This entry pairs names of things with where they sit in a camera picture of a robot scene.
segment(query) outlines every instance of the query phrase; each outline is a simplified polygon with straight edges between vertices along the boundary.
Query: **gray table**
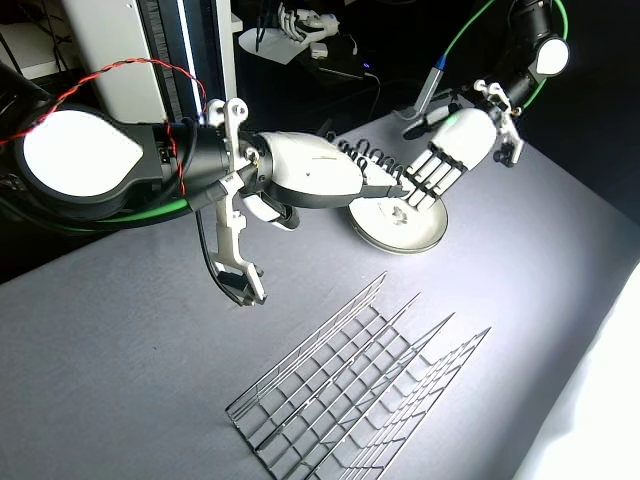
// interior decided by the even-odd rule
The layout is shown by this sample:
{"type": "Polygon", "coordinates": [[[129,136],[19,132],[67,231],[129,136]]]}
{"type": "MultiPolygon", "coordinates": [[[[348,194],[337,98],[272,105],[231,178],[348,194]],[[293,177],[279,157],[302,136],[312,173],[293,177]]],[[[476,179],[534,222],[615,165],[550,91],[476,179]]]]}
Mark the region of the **gray table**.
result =
{"type": "MultiPolygon", "coordinates": [[[[352,132],[410,161],[385,117],[352,132]]],[[[415,257],[377,251],[344,212],[294,233],[249,220],[270,298],[215,289],[193,218],[113,235],[0,288],[0,479],[269,478],[224,408],[384,270],[376,304],[447,335],[493,329],[389,478],[508,478],[640,256],[640,230],[527,146],[447,194],[449,229],[415,257]]],[[[208,215],[213,238],[213,218],[208,215]]]]}

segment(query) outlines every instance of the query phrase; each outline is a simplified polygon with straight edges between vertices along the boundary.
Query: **wire grid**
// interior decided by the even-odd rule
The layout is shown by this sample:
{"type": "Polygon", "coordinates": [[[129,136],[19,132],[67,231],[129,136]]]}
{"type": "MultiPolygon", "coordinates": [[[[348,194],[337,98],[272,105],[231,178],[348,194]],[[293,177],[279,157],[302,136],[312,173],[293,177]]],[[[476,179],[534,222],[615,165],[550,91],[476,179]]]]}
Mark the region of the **wire grid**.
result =
{"type": "Polygon", "coordinates": [[[371,302],[382,274],[229,407],[278,480],[379,478],[488,329],[431,363],[450,315],[413,344],[371,302]]]}

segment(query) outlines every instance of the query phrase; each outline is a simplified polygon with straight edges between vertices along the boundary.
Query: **white light strip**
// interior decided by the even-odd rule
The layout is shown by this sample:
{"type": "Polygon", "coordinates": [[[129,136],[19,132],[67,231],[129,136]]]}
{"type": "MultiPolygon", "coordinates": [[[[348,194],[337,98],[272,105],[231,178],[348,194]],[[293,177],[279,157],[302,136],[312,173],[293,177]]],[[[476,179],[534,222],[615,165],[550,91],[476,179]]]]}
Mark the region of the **white light strip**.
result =
{"type": "MultiPolygon", "coordinates": [[[[178,1],[178,15],[180,16],[180,28],[182,30],[182,39],[184,40],[184,49],[187,53],[187,66],[189,67],[189,73],[197,78],[196,68],[193,64],[193,54],[191,53],[191,40],[189,38],[189,27],[187,27],[187,15],[184,12],[184,1],[178,1]]],[[[196,102],[196,111],[198,112],[198,121],[204,123],[202,118],[202,100],[200,93],[198,92],[198,84],[195,80],[191,80],[191,88],[193,89],[193,99],[196,102]]]]}

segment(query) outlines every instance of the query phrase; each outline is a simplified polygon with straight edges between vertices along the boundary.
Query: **wire rack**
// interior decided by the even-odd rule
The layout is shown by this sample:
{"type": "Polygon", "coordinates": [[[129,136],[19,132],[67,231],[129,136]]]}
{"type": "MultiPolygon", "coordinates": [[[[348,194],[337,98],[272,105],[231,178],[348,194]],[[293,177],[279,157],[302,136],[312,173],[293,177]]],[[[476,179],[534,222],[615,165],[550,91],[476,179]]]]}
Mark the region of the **wire rack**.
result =
{"type": "Polygon", "coordinates": [[[418,295],[386,319],[372,306],[385,276],[227,407],[277,480],[379,478],[488,333],[429,361],[453,314],[409,342],[396,324],[418,295]]]}

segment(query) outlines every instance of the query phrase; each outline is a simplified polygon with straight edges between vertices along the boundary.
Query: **plate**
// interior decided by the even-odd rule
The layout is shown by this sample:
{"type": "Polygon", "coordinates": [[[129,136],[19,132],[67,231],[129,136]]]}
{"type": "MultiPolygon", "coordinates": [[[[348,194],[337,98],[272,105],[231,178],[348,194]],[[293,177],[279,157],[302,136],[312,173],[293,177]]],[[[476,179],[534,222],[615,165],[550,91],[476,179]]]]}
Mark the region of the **plate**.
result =
{"type": "Polygon", "coordinates": [[[368,243],[386,252],[411,255],[435,246],[447,230],[442,200],[418,211],[400,198],[359,198],[349,205],[351,223],[368,243]]]}

